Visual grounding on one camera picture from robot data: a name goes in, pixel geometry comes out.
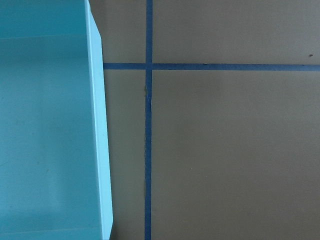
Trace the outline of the light blue plastic bin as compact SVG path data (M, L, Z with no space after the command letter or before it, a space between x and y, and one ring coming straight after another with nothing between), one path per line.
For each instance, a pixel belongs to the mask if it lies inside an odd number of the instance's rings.
M108 240L102 40L87 0L0 3L0 237Z

